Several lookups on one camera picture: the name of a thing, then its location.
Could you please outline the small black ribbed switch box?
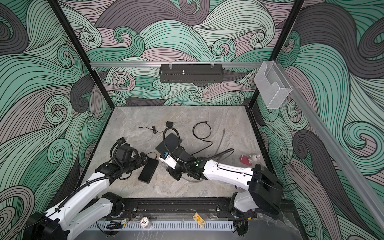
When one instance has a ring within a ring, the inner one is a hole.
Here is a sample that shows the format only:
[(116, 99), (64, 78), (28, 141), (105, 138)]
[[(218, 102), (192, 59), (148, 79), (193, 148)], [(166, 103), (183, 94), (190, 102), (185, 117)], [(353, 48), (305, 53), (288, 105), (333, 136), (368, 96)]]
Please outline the small black ribbed switch box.
[(149, 159), (149, 162), (144, 166), (141, 174), (138, 177), (140, 182), (149, 184), (152, 177), (159, 165), (159, 161), (156, 159)]

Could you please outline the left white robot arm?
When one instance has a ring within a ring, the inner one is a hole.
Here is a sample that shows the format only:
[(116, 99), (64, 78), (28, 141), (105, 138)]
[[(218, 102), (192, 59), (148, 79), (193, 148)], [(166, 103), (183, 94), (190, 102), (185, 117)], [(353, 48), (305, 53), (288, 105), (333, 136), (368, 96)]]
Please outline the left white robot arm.
[(101, 164), (73, 194), (44, 213), (32, 214), (23, 230), (23, 239), (73, 240), (103, 217), (119, 218), (125, 210), (122, 197), (108, 192), (92, 205), (89, 203), (122, 174), (141, 168), (149, 159), (140, 153), (124, 161), (122, 167), (114, 162)]

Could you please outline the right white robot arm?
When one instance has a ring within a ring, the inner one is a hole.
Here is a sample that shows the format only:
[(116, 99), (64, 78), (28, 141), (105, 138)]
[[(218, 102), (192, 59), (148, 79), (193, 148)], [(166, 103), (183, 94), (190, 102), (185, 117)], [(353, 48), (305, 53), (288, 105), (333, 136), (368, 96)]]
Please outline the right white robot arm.
[(170, 155), (161, 158), (168, 165), (167, 171), (180, 180), (183, 174), (196, 180), (219, 181), (243, 189), (235, 194), (233, 207), (242, 213), (261, 209), (272, 215), (281, 211), (283, 193), (282, 182), (266, 167), (255, 165), (253, 168), (235, 167), (208, 160), (201, 163), (175, 160)]

